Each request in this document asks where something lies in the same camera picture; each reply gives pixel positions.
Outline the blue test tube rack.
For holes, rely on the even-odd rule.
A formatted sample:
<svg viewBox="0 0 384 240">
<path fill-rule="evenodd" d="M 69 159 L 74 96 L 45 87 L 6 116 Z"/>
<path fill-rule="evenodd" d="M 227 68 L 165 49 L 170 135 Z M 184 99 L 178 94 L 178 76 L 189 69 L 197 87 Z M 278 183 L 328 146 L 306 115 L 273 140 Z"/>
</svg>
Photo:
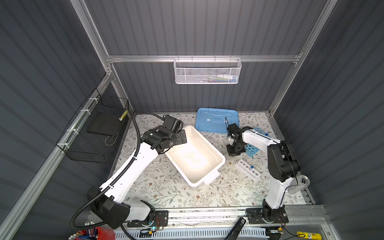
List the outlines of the blue test tube rack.
<svg viewBox="0 0 384 240">
<path fill-rule="evenodd" d="M 268 146 L 274 144 L 273 139 L 256 132 L 255 130 L 246 130 L 242 136 L 243 142 L 252 145 L 260 151 L 267 153 Z"/>
</svg>

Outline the blue plastic box lid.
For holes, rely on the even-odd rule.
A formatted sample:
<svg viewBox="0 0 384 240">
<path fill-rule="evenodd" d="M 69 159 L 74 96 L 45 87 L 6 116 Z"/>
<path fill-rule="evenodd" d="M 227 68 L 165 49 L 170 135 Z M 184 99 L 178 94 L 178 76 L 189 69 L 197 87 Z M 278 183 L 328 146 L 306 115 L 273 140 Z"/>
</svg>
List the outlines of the blue plastic box lid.
<svg viewBox="0 0 384 240">
<path fill-rule="evenodd" d="M 240 125 L 239 113 L 235 110 L 199 108 L 195 128 L 200 132 L 227 133 L 231 124 Z"/>
</svg>

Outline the small white tube rack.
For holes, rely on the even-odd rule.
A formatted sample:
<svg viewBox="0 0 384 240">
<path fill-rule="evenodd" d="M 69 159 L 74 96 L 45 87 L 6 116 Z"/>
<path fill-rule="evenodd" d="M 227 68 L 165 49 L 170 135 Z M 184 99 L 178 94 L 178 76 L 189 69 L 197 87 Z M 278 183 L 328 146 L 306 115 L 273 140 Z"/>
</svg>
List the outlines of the small white tube rack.
<svg viewBox="0 0 384 240">
<path fill-rule="evenodd" d="M 243 159 L 240 159 L 239 161 L 237 161 L 235 166 L 240 172 L 242 172 L 244 175 L 246 175 L 248 178 L 250 178 L 254 182 L 257 182 L 260 180 L 261 173 L 259 173 L 256 169 L 251 169 L 251 165 L 249 165 Z"/>
</svg>

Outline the white plastic storage bin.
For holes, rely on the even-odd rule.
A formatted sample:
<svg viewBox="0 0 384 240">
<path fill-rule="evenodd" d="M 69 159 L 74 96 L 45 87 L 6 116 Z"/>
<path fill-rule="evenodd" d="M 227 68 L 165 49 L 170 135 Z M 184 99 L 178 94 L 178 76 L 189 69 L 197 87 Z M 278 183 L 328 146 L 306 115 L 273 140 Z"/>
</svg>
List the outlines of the white plastic storage bin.
<svg viewBox="0 0 384 240">
<path fill-rule="evenodd" d="M 194 189 L 209 185 L 220 176 L 226 158 L 193 126 L 185 126 L 187 142 L 172 147 L 166 156 Z"/>
</svg>

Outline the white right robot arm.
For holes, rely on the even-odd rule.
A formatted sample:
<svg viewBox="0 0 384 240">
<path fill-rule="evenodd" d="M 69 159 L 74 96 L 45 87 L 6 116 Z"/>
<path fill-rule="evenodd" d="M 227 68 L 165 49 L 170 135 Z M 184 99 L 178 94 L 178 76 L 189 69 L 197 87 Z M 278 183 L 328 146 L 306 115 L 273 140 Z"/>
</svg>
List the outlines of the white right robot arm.
<svg viewBox="0 0 384 240">
<path fill-rule="evenodd" d="M 231 124 L 227 126 L 227 131 L 230 140 L 227 145 L 229 156 L 241 155 L 246 151 L 246 145 L 252 145 L 267 154 L 268 171 L 273 179 L 263 200 L 261 216 L 266 223 L 277 221 L 285 210 L 285 193 L 301 170 L 292 146 L 285 141 L 262 135 L 251 127 L 239 128 L 237 124 Z"/>
</svg>

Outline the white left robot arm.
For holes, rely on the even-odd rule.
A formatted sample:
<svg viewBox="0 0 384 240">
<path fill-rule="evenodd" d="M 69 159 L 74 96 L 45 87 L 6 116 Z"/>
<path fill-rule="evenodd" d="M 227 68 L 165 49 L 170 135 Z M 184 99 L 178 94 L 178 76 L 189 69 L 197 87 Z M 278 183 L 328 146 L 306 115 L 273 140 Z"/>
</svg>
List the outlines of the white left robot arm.
<svg viewBox="0 0 384 240">
<path fill-rule="evenodd" d="M 88 193 L 88 203 L 77 210 L 70 220 L 70 227 L 83 231 L 108 225 L 112 229 L 119 228 L 126 221 L 140 222 L 150 225 L 155 218 L 155 208 L 146 201 L 127 202 L 127 194 L 133 183 L 143 170 L 159 155 L 172 147 L 187 143 L 184 123 L 170 115 L 157 116 L 162 124 L 144 134 L 140 133 L 136 118 L 132 123 L 137 134 L 137 146 L 133 154 L 114 175 L 99 188 L 92 187 Z M 77 217 L 87 208 L 91 208 L 101 221 L 86 226 L 76 224 Z"/>
</svg>

